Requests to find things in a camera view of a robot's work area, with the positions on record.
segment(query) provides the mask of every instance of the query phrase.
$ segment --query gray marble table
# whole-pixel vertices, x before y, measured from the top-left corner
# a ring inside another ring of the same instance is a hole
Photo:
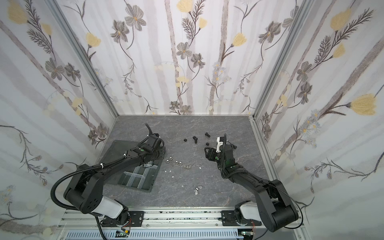
[[[233,153],[236,162],[255,175],[268,178],[246,116],[120,116],[101,157],[114,140],[141,141],[148,134],[146,122],[164,140],[165,157],[171,156],[173,161],[182,161],[183,165],[192,165],[192,168],[163,162],[151,192],[106,184],[104,196],[128,207],[233,207],[242,201],[254,200],[242,186],[222,179],[216,163],[205,158],[205,143],[215,146],[216,138],[224,133],[237,146]],[[198,137],[197,144],[193,136]],[[199,185],[202,189],[195,195]]]

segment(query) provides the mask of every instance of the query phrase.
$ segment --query floral wallpaper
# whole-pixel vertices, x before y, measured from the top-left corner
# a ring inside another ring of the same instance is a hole
[[[50,239],[52,185],[96,161],[115,117],[44,1],[0,6],[0,238]]]
[[[382,239],[384,2],[314,2],[257,116],[311,239]]]
[[[119,114],[253,114],[301,1],[58,0]]]

